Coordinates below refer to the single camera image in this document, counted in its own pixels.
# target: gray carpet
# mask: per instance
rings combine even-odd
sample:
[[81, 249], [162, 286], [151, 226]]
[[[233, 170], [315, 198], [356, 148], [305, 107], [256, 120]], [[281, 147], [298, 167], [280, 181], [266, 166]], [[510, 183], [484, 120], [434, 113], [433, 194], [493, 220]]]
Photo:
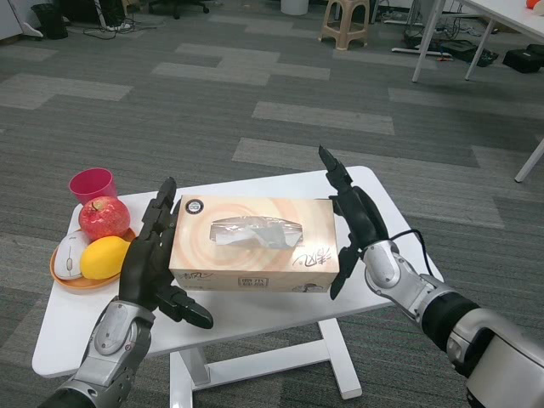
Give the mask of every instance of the gray carpet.
[[[111, 41], [0, 47], [0, 403], [34, 406], [62, 381], [31, 357], [48, 301], [48, 259], [76, 202], [66, 188], [108, 167], [121, 194], [321, 168], [322, 143], [371, 167], [447, 281], [540, 339], [544, 168], [513, 176], [544, 136], [542, 73], [495, 63], [463, 76], [461, 61], [389, 52], [399, 26], [374, 25], [367, 48], [318, 42], [314, 6], [284, 17], [269, 1], [225, 0], [208, 15]], [[137, 19], [151, 19], [139, 15]], [[529, 41], [498, 34], [503, 54]], [[464, 381], [400, 313], [340, 320], [363, 395], [342, 401], [331, 367], [313, 365], [201, 391], [196, 407], [467, 407]], [[209, 360], [319, 337], [315, 325], [207, 349]], [[168, 404], [167, 356], [144, 362], [127, 407]]]

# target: yellow lemon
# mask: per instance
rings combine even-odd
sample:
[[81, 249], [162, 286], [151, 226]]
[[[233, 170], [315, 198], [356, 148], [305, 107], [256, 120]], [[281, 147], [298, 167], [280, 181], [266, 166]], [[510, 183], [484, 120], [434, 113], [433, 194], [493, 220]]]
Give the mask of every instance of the yellow lemon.
[[80, 262], [82, 275], [87, 279], [107, 279], [121, 272], [130, 242], [118, 236], [96, 240], [83, 252]]

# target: white bin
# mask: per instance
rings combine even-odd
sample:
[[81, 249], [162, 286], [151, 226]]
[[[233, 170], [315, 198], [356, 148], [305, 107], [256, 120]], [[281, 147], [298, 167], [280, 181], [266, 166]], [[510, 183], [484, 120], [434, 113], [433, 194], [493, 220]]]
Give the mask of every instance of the white bin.
[[281, 0], [281, 12], [289, 15], [308, 13], [309, 0]]

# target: orange plate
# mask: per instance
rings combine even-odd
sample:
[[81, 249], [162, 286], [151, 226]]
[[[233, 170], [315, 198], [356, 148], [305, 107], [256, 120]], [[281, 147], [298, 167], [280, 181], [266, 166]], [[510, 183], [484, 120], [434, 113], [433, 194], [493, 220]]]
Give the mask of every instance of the orange plate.
[[[122, 239], [128, 242], [131, 242], [134, 238], [136, 238], [136, 235], [134, 234], [134, 231], [132, 231], [131, 229], [128, 229], [127, 233], [122, 236]], [[51, 260], [49, 261], [49, 271], [51, 272], [51, 276], [53, 276], [53, 279], [55, 279], [57, 282], [59, 282], [59, 284], [61, 284], [64, 287], [69, 287], [71, 289], [76, 289], [76, 290], [96, 289], [97, 287], [107, 285], [108, 283], [111, 283], [119, 279], [120, 274], [113, 275], [111, 278], [108, 278], [108, 279], [87, 279], [87, 278], [81, 277], [81, 278], [71, 279], [71, 280], [62, 280], [57, 275], [54, 274], [54, 259], [57, 256], [58, 250], [59, 250], [59, 247], [57, 246], [53, 251], [53, 255], [51, 255]]]

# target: tabletop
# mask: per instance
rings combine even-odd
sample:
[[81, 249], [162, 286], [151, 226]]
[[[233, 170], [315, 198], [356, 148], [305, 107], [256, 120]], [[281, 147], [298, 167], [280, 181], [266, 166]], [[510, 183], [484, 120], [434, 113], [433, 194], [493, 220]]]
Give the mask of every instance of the tabletop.
[[507, 26], [544, 42], [544, 16], [536, 15], [525, 5], [525, 0], [462, 0], [463, 4], [481, 9]]
[[[348, 170], [354, 185], [360, 186], [377, 204], [390, 235], [409, 229], [372, 170], [366, 167], [350, 167]], [[335, 194], [335, 190], [328, 184], [325, 172], [320, 171], [182, 188], [178, 189], [176, 200], [182, 194], [327, 198]], [[135, 232], [141, 230], [140, 219], [155, 195], [156, 192], [150, 192], [119, 197], [128, 207], [131, 228]], [[81, 205], [74, 209], [68, 233], [79, 228], [77, 217], [80, 209]], [[349, 230], [343, 218], [335, 216], [335, 222], [337, 244], [341, 248], [349, 244]], [[416, 270], [420, 273], [426, 271], [421, 246], [413, 235], [399, 238], [397, 244]], [[431, 267], [441, 279], [432, 261]], [[203, 347], [390, 305], [388, 300], [370, 291], [363, 272], [364, 264], [359, 262], [334, 301], [328, 293], [190, 292], [190, 296], [213, 315], [215, 326], [204, 330], [185, 322], [176, 323], [157, 312], [148, 355]], [[79, 367], [95, 321], [117, 294], [118, 285], [116, 281], [88, 292], [71, 292], [53, 283], [32, 359], [32, 368], [37, 374], [57, 377], [70, 374]]]

